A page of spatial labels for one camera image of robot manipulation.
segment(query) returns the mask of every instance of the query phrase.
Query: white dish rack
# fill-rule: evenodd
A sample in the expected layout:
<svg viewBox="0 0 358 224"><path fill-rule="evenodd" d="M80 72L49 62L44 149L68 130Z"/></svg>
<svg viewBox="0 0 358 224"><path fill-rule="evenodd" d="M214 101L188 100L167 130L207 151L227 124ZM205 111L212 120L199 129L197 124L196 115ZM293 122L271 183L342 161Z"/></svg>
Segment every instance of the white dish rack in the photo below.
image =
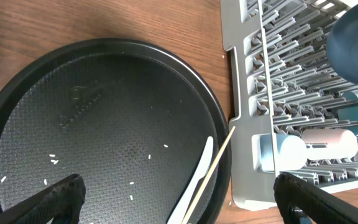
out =
<svg viewBox="0 0 358 224"><path fill-rule="evenodd" d="M248 210L276 206L273 185L280 170L276 164L275 172L260 169L261 135L301 136L305 128L358 125L338 120L335 114L335 109L358 104L341 97L345 91L358 91L358 85L339 77L325 52L336 15L349 7L337 0L259 1L221 0L223 47L231 54L235 106L235 118L229 122L229 129L236 126L231 138L232 197ZM273 154L277 158L275 144ZM358 188L358 155L310 161L291 172L329 193Z"/></svg>

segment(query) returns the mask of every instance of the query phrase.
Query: wooden skewer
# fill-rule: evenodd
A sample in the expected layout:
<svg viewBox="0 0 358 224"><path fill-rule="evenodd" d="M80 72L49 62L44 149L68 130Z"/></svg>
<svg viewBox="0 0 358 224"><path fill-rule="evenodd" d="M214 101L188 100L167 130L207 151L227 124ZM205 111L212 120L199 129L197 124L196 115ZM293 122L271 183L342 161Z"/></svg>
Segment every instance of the wooden skewer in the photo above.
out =
<svg viewBox="0 0 358 224"><path fill-rule="evenodd" d="M221 148L220 148L218 154L216 155L216 157L215 157L215 159L214 159L214 162L212 163L211 167L209 168L208 172L206 173L205 178L204 178L204 181L203 181L203 183L201 184L200 189L198 189L197 194L196 194L196 196L194 197L193 201L191 202L190 207L189 207L189 209L187 210L186 215L185 215L185 217L183 218L181 224L187 224L187 222L188 222L188 220L189 220L191 214L193 213L194 209L196 208L196 205L197 205L197 203L198 203L198 200L200 199L201 195L202 195L203 192L204 192L204 189L205 189L205 187L206 187L206 184L207 184L208 181L210 180L210 178L211 178L211 176L212 176L212 173L214 172L214 170L215 170L215 168L216 168L216 166L217 166L219 160L220 160L221 157L222 157L222 154L223 154L224 150L226 149L226 146L227 146L227 144L229 143L229 140L230 140L231 135L233 134L235 128L236 128L236 127L233 126L233 128L230 130L230 133L227 135L226 139L224 140L224 142L223 142L223 144L222 144L222 146L221 146Z"/></svg>

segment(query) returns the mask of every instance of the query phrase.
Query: dark blue bowl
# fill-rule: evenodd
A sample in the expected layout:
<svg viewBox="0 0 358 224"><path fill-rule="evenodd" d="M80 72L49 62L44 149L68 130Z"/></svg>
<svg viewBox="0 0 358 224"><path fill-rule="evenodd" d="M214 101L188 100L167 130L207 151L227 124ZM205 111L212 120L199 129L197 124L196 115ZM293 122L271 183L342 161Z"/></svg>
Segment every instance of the dark blue bowl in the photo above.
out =
<svg viewBox="0 0 358 224"><path fill-rule="evenodd" d="M328 36L326 51L334 71L358 84L358 5L335 23Z"/></svg>

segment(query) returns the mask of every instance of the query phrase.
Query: wooden stick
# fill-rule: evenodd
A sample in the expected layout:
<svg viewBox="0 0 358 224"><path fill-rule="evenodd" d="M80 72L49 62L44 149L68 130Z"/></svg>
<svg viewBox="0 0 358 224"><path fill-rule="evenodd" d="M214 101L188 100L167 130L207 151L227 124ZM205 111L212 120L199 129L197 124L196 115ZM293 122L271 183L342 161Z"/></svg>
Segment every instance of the wooden stick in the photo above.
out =
<svg viewBox="0 0 358 224"><path fill-rule="evenodd" d="M227 144L229 143L229 140L231 138L231 135L233 134L234 132L234 129L236 127L233 126L233 128L230 130L230 133L227 135L226 139L224 140L218 154L216 155L215 159L214 159L214 162L212 163L211 167L209 168L208 172L206 173L205 175L205 178L204 178L204 181L203 183L201 184L201 187L200 189L198 189L197 191L197 194L196 196L194 197L193 201L191 202L190 204L190 207L189 209L187 210L186 212L186 215L185 217L183 218L181 224L187 224L187 221L189 220L191 214L193 213L194 209L196 208L196 205L198 203L198 200L200 199L201 195L203 194L204 192L204 189L206 187L206 184L208 183L208 181L210 180L211 176L212 176L212 173L214 172L219 160L221 159L222 157L222 154L224 152L224 150L226 149L226 146Z"/></svg>

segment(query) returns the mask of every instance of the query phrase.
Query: wooden surface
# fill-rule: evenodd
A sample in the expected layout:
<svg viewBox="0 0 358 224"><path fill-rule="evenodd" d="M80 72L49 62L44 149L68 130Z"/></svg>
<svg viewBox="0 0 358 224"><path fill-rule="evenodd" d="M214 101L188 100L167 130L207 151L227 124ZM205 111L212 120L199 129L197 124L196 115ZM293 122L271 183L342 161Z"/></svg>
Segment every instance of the wooden surface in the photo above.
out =
<svg viewBox="0 0 358 224"><path fill-rule="evenodd" d="M219 0L0 0L0 90L49 51L98 37L144 40L177 54L210 85L226 118L233 117ZM337 196L358 206L358 189ZM248 212L230 200L229 190L217 223L282 223L276 208Z"/></svg>

